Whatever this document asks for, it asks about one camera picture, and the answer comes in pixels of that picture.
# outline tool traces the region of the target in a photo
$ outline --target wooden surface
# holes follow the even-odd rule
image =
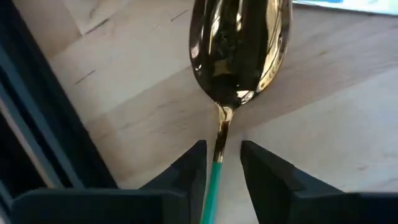
[[[188,59],[192,6],[128,1],[48,57],[122,188],[140,187],[199,139],[212,157],[217,112]],[[344,191],[398,190],[397,36],[394,17],[294,8],[278,76],[232,123],[218,223],[257,222],[239,160],[243,139]]]

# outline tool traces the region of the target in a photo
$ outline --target spoon neck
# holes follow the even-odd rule
[[[217,133],[217,140],[214,151],[214,162],[222,163],[225,150],[226,138],[228,136],[229,125],[231,124],[234,115],[234,109],[227,106],[218,106],[219,111],[219,126]]]

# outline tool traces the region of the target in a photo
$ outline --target gold spoon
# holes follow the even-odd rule
[[[190,59],[201,88],[217,104],[220,125],[201,219],[213,223],[221,165],[234,111],[275,77],[286,51],[291,0],[196,0]]]

